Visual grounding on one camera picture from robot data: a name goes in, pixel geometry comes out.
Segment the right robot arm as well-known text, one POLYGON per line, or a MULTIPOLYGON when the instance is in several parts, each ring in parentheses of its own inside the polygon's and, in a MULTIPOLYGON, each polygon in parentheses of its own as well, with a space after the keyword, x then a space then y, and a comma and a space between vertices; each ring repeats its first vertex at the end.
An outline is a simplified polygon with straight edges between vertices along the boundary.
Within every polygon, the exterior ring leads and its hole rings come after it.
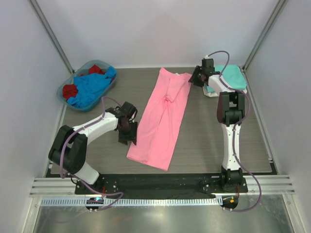
POLYGON ((202 59, 196 66, 189 82, 195 86, 210 86, 218 95, 217 120, 224 137, 224 158, 221 166, 219 186, 225 192, 248 191, 240 165, 240 130, 245 117, 245 93, 231 87, 222 73, 215 70, 214 60, 202 59))

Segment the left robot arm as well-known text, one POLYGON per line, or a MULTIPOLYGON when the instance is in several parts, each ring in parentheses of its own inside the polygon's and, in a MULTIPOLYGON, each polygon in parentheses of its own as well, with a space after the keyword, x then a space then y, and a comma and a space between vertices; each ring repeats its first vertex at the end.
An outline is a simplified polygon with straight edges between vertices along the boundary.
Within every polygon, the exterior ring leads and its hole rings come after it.
POLYGON ((118 142, 137 143, 137 108, 129 102, 108 108, 99 117, 80 126, 62 126, 55 137, 48 158, 59 165, 91 192, 104 192, 102 175, 86 162, 87 146, 110 131, 118 131, 118 142))

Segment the pink t shirt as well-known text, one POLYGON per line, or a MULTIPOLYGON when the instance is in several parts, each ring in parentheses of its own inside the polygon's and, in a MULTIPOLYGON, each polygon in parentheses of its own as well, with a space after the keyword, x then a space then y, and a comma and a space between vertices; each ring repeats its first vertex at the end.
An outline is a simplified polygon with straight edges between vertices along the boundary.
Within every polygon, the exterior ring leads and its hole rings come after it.
POLYGON ((161 68, 127 158, 167 171, 190 93, 191 75, 161 68))

